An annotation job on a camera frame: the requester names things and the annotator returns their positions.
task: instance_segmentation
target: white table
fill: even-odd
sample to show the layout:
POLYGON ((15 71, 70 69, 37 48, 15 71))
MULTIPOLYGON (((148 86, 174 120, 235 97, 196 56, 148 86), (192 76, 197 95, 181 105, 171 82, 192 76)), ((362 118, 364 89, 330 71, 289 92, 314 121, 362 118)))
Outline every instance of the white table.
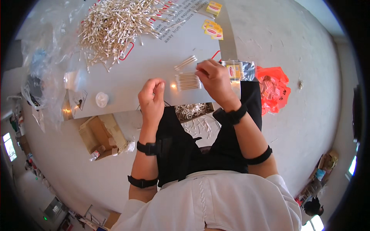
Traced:
MULTIPOLYGON (((174 66, 190 56, 195 55, 197 62, 209 58, 217 61, 221 59, 219 41, 212 40, 209 35, 204 34, 201 27, 204 20, 210 18, 193 12, 196 9, 205 11, 208 3, 204 5, 203 3, 207 1, 198 0, 193 3, 187 1, 185 5, 182 2, 184 1, 177 1, 178 16, 168 18, 174 19, 170 25, 188 19, 184 25, 171 28, 167 35, 162 32, 163 37, 160 39, 155 39, 152 35, 142 36, 143 46, 140 46, 137 39, 130 44, 129 49, 132 50, 126 58, 120 61, 120 64, 114 64, 109 73, 102 64, 95 64, 90 67, 90 74, 87 74, 84 53, 81 55, 80 62, 78 62, 79 54, 72 56, 71 63, 76 65, 76 70, 86 72, 86 81, 82 90, 78 93, 73 91, 68 93, 73 118, 136 110, 139 106, 137 94, 149 78, 156 77, 166 80, 164 100, 170 105, 213 102, 204 89, 179 92, 170 87, 175 83, 174 75, 178 73, 174 70, 174 66), (98 92, 104 92, 110 98, 105 108, 100 108, 95 103, 98 92), (82 101, 82 110, 76 106, 79 101, 82 101)), ((216 21, 222 26, 223 31, 229 33, 232 30, 226 8, 222 8, 221 12, 223 14, 220 14, 216 21), (222 25, 223 22, 228 23, 225 28, 222 25)), ((155 21, 153 26, 154 28, 168 27, 167 22, 163 23, 159 20, 155 21)), ((231 37, 231 45, 235 47, 232 33, 231 37)), ((194 71, 197 62, 187 65, 182 71, 194 71)), ((240 91, 240 84, 235 86, 236 91, 240 91)))

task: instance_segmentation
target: wrist strap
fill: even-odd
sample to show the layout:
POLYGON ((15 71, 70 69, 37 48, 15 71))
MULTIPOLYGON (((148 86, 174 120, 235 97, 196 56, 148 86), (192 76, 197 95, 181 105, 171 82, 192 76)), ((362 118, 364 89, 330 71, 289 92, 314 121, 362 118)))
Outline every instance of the wrist strap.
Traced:
POLYGON ((248 165, 260 164, 267 160, 271 156, 271 153, 272 149, 270 148, 270 146, 267 146, 267 150, 262 155, 257 156, 256 158, 253 159, 246 159, 246 162, 248 165))
POLYGON ((221 124, 226 126, 233 126, 240 123, 241 118, 247 113, 247 105, 242 106, 237 111, 225 112, 222 108, 217 109, 213 113, 213 117, 221 124))
POLYGON ((140 142, 137 142, 136 147, 139 151, 145 153, 145 155, 147 156, 158 155, 161 151, 160 141, 156 143, 146 143, 145 145, 140 142))
POLYGON ((144 179, 135 179, 133 178, 132 176, 127 176, 128 178, 128 182, 130 182, 130 184, 132 184, 133 186, 136 186, 138 188, 147 188, 147 187, 150 187, 150 186, 154 186, 157 184, 158 182, 158 178, 154 179, 154 180, 144 180, 144 179))

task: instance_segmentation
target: white sleeve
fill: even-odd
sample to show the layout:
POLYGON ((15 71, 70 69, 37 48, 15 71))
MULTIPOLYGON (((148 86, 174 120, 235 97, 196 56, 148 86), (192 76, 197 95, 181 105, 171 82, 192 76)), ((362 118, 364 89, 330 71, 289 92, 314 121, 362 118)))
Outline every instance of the white sleeve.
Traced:
POLYGON ((283 198, 285 200, 286 205, 288 206, 290 217, 292 218, 293 226, 295 230, 301 230, 302 228, 302 213, 298 203, 294 200, 294 198, 289 193, 283 178, 280 175, 271 175, 266 178, 266 180, 270 181, 274 185, 276 185, 283 198))
POLYGON ((147 203, 136 199, 128 200, 123 207, 122 214, 112 226, 111 230, 138 230, 145 213, 145 211, 142 211, 142 208, 146 205, 147 203))

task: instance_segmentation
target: floor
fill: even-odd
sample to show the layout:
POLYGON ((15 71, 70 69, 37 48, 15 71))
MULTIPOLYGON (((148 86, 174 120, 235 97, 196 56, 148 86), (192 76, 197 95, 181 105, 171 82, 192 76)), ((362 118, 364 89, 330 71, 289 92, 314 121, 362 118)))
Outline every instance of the floor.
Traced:
MULTIPOLYGON (((229 1, 238 58, 262 67, 282 67, 292 89, 288 104, 275 115, 263 117, 262 132, 274 150, 278 171, 292 195, 305 185, 321 154, 332 146, 340 112, 340 67, 330 34, 294 0, 229 1), (298 89, 298 80, 304 83, 298 89)), ((72 210, 85 214, 96 208, 122 212, 128 198, 135 152, 90 162, 78 127, 86 119, 69 120, 60 132, 39 128, 31 107, 23 104, 26 136, 37 166, 58 197, 72 210)), ((136 140, 141 127, 140 111, 116 113, 128 140, 136 140)), ((210 145, 218 132, 213 119, 210 145)))

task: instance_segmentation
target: left hand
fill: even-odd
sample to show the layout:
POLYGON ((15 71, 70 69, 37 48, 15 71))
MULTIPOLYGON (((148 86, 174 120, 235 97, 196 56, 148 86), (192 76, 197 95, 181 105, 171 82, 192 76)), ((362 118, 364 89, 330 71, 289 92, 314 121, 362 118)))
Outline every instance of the left hand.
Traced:
POLYGON ((143 127, 158 128, 164 111, 165 81, 160 78, 149 79, 138 94, 143 127))

